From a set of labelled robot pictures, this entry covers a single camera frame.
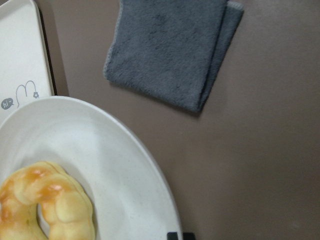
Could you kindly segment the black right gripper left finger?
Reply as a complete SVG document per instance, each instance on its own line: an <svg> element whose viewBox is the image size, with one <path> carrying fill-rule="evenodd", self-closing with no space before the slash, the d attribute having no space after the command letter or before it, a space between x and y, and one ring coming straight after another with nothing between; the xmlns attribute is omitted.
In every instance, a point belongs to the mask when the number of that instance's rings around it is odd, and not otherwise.
<svg viewBox="0 0 320 240"><path fill-rule="evenodd" d="M177 232L168 232L166 237L167 237L167 240L178 240L179 239Z"/></svg>

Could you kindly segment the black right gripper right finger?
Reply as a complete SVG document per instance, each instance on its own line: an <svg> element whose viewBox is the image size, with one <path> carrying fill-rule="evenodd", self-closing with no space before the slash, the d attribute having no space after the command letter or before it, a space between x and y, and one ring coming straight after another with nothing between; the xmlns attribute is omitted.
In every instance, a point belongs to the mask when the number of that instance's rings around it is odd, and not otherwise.
<svg viewBox="0 0 320 240"><path fill-rule="evenodd" d="M193 232L184 232L182 236L183 240L196 240L196 236Z"/></svg>

